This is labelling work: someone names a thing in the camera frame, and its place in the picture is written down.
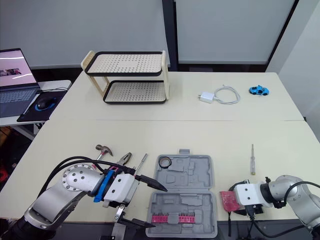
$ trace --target blue toy car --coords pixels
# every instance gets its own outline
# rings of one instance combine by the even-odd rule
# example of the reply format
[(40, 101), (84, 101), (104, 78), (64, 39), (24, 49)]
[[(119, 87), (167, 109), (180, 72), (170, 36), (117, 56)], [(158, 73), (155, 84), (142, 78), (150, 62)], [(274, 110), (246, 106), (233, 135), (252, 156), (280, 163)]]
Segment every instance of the blue toy car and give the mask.
[(268, 88), (266, 87), (263, 87), (263, 86), (253, 86), (253, 87), (250, 87), (249, 89), (249, 92), (253, 95), (263, 95), (263, 96), (266, 96), (269, 94), (269, 90)]

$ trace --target black rubber ring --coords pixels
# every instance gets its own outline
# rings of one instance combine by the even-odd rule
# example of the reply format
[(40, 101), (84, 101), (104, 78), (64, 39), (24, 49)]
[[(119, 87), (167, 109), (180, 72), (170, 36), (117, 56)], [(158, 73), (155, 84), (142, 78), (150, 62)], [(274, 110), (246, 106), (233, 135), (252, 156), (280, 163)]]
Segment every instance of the black rubber ring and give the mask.
[[(163, 166), (163, 165), (161, 165), (161, 162), (162, 162), (163, 160), (168, 160), (168, 161), (169, 161), (169, 165), (168, 165), (168, 166)], [(171, 161), (170, 157), (168, 157), (168, 156), (163, 156), (163, 157), (159, 158), (158, 164), (159, 164), (160, 168), (162, 168), (162, 169), (167, 169), (168, 167), (171, 166), (172, 161)]]

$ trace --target laptop keyboard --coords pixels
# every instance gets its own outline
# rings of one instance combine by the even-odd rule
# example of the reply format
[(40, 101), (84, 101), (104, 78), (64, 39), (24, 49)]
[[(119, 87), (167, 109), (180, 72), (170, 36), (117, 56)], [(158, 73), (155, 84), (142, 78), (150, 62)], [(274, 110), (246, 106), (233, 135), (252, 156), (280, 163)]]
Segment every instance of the laptop keyboard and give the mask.
[(0, 104), (28, 101), (33, 97), (34, 89), (0, 93)]

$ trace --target white cable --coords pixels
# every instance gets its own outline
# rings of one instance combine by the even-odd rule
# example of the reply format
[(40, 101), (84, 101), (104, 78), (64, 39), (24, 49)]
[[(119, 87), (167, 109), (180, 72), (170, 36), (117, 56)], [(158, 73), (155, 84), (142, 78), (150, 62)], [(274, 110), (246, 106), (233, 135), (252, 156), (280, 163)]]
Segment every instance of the white cable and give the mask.
[[(236, 100), (235, 101), (223, 101), (220, 98), (217, 97), (217, 92), (219, 92), (220, 90), (230, 90), (235, 94)], [(217, 100), (219, 103), (221, 104), (236, 104), (240, 101), (240, 95), (237, 92), (237, 90), (235, 90), (232, 86), (225, 86), (223, 85), (223, 87), (218, 88), (217, 90), (214, 91), (214, 100)]]

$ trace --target white table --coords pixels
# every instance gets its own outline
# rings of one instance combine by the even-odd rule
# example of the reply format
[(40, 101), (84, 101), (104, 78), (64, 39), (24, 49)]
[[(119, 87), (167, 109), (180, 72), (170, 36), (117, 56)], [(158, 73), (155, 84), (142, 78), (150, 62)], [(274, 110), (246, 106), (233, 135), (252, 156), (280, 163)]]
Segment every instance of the white table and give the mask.
[[(302, 121), (303, 117), (276, 73), (250, 72), (169, 72), (170, 99), (164, 104), (110, 105), (82, 72), (51, 119), (152, 120), (152, 121)], [(125, 79), (109, 77), (109, 80)], [(241, 101), (233, 105), (201, 102), (198, 94), (213, 92), (222, 85), (234, 87)], [(249, 93), (252, 86), (270, 90), (268, 96)], [(235, 99), (221, 91), (226, 101)]]
[[(50, 90), (50, 89), (56, 89), (56, 88), (69, 88), (71, 86), (70, 80), (56, 80), (56, 81), (40, 81), (38, 82), (41, 90)], [(26, 108), (26, 110), (33, 104), (33, 102), (37, 99), (39, 94), (34, 96), (33, 100), (29, 104), (29, 106)], [(22, 128), (22, 125), (27, 124), (38, 124), (38, 123), (44, 123), (45, 121), (17, 121), (20, 115), (17, 116), (8, 116), (8, 117), (0, 117), (0, 127), (5, 126), (11, 126), (13, 129), (18, 131), (19, 133), (25, 135), (30, 140), (33, 140), (35, 138), (34, 134), (30, 131), (28, 131), (25, 128)]]
[[(104, 160), (117, 162), (132, 152), (129, 167), (137, 166), (148, 153), (140, 173), (153, 177), (157, 156), (177, 154), (190, 148), (195, 155), (210, 155), (214, 171), (211, 191), (217, 199), (217, 219), (227, 220), (219, 191), (226, 191), (236, 182), (250, 179), (275, 180), (290, 174), (305, 181), (319, 183), (320, 144), (304, 121), (113, 121), (77, 119), (71, 124), (49, 120), (24, 154), (7, 184), (0, 192), (0, 217), (20, 218), (36, 199), (52, 169), (71, 156), (96, 158), (96, 144), (110, 147), (114, 156)], [(250, 175), (251, 144), (254, 144), (256, 175)], [(320, 196), (320, 189), (310, 187)], [(126, 218), (145, 221), (150, 195), (154, 190), (141, 183), (126, 209)], [(295, 219), (289, 206), (265, 208), (257, 220)], [(85, 196), (67, 218), (74, 222), (111, 222), (114, 208), (103, 208)], [(232, 220), (249, 220), (233, 214)]]

